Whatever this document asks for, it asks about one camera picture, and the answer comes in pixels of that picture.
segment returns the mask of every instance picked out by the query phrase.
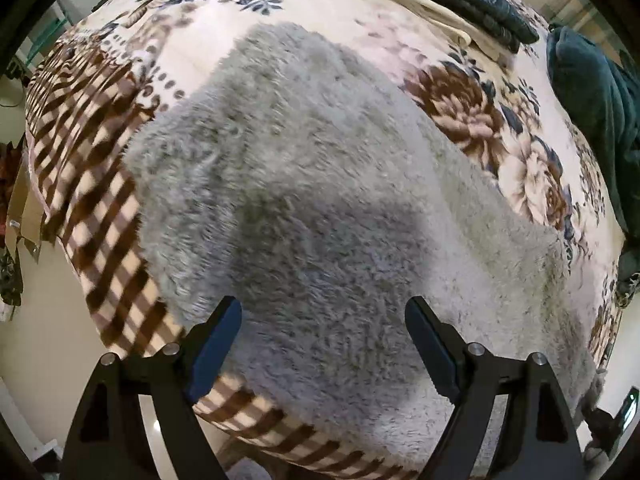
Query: gray shaggy blanket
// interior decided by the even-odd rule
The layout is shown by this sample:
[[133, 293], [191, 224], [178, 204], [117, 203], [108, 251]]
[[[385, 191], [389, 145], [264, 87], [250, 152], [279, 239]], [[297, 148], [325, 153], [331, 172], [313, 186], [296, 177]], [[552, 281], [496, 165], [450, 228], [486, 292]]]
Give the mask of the gray shaggy blanket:
[[124, 163], [171, 313], [190, 326], [239, 298], [226, 371], [332, 438], [415, 468], [433, 450], [452, 408], [404, 327], [416, 294], [495, 354], [544, 352], [572, 409], [591, 383], [593, 280], [569, 275], [561, 234], [348, 48], [254, 28]]

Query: brown plaid border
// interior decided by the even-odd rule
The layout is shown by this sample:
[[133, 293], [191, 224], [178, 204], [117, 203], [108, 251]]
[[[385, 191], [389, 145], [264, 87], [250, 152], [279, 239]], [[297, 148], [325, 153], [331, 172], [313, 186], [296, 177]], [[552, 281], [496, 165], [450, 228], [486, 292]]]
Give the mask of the brown plaid border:
[[[87, 40], [60, 41], [26, 99], [30, 175], [84, 291], [104, 345], [153, 354], [183, 334], [167, 314], [138, 245], [138, 201], [120, 153], [155, 109], [136, 104], [130, 66]], [[366, 454], [303, 424], [241, 381], [221, 376], [195, 411], [223, 431], [289, 462], [341, 479], [412, 480], [389, 458]]]

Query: beige folded blanket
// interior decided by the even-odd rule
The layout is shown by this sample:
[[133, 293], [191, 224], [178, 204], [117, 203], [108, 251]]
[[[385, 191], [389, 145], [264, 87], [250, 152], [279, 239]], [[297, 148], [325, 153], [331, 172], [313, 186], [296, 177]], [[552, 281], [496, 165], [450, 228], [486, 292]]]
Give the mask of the beige folded blanket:
[[501, 46], [489, 34], [463, 19], [447, 7], [432, 0], [392, 0], [417, 16], [440, 28], [459, 46], [468, 46], [473, 41], [491, 60], [502, 66], [513, 65], [514, 54]]

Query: floor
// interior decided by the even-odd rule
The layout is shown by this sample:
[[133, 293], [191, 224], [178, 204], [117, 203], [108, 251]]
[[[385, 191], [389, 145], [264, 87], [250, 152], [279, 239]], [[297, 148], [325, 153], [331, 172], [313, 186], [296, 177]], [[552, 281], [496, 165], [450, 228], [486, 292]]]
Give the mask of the floor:
[[[86, 310], [78, 280], [59, 245], [44, 244], [36, 263], [20, 249], [22, 306], [0, 323], [0, 377], [43, 442], [66, 440], [78, 400], [104, 348]], [[162, 480], [177, 477], [156, 424], [153, 403], [141, 397], [145, 427]], [[214, 450], [226, 434], [201, 423]]]

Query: floral blanket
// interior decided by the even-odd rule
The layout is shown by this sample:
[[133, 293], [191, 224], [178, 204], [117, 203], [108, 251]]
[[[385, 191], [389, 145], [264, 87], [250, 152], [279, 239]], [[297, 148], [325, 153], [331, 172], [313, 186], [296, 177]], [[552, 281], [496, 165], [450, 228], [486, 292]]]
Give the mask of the floral blanket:
[[[191, 94], [255, 23], [296, 22], [377, 66], [502, 192], [515, 214], [564, 235], [572, 272], [595, 276], [590, 350], [606, 357], [620, 315], [613, 291], [623, 234], [593, 153], [546, 75], [546, 23], [502, 68], [389, 0], [110, 0], [69, 30], [27, 97], [30, 173], [78, 274], [104, 344], [153, 353], [179, 338], [137, 242], [138, 209], [121, 152], [139, 126]], [[196, 411], [229, 434], [338, 478], [409, 479], [414, 469], [304, 424], [221, 376]]]

